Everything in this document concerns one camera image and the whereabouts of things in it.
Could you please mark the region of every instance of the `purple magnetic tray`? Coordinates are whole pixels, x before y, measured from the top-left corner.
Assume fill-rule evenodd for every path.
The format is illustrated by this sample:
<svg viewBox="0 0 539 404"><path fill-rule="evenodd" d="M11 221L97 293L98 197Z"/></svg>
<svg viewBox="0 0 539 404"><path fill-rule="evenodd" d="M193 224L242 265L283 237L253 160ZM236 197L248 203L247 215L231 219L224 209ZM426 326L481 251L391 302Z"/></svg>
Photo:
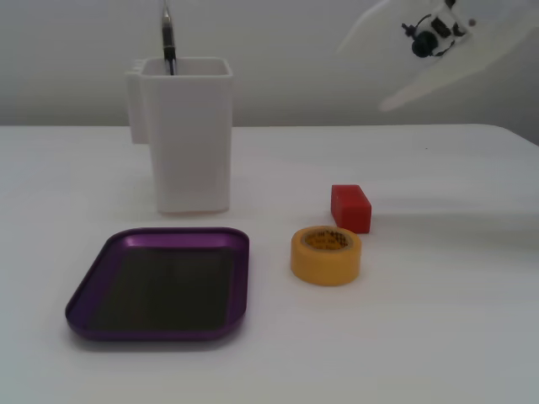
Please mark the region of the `purple magnetic tray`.
<svg viewBox="0 0 539 404"><path fill-rule="evenodd" d="M247 307L249 239L228 228L134 229L112 236L66 307L93 340L203 341Z"/></svg>

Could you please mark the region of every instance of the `white tabletop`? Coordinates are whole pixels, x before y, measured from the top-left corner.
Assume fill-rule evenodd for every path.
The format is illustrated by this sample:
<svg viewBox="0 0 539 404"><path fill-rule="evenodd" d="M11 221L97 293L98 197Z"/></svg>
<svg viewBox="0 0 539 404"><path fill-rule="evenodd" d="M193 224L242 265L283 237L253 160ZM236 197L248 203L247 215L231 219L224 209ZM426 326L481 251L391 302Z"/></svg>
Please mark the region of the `white tabletop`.
<svg viewBox="0 0 539 404"><path fill-rule="evenodd" d="M539 148L493 126L237 129L232 208L155 211L127 128L0 129L0 395L39 403L539 402ZM362 273L289 269L330 189L373 206ZM143 226L251 238L243 326L216 343L89 343L64 308L105 240Z"/></svg>

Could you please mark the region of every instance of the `masking tape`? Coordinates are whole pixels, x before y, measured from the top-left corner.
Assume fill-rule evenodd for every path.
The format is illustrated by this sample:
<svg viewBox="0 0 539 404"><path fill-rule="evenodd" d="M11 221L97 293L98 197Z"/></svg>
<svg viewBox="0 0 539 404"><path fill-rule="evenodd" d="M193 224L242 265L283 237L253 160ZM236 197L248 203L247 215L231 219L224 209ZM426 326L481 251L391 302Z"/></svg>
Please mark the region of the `masking tape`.
<svg viewBox="0 0 539 404"><path fill-rule="evenodd" d="M360 257L359 237L338 227L308 227L292 238L292 272L311 284L348 284L360 274Z"/></svg>

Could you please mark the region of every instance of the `white plastic cup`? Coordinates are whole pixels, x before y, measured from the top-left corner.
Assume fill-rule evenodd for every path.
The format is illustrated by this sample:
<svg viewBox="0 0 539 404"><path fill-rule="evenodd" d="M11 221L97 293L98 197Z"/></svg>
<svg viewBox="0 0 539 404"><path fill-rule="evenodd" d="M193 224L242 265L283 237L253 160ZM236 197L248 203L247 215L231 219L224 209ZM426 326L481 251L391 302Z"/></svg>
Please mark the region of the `white plastic cup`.
<svg viewBox="0 0 539 404"><path fill-rule="evenodd" d="M131 139L149 144L163 213L227 210L230 205L232 71L214 57L161 58L126 73Z"/></svg>

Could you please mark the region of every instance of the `red wooden cube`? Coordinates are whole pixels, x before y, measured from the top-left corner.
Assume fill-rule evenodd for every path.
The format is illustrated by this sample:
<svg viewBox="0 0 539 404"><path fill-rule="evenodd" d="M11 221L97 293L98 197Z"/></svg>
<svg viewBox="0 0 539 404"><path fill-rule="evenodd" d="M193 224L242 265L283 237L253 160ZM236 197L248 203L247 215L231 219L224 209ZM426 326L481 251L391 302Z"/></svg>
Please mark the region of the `red wooden cube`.
<svg viewBox="0 0 539 404"><path fill-rule="evenodd" d="M335 224L357 234L371 230L372 206L359 185L331 187L331 214Z"/></svg>

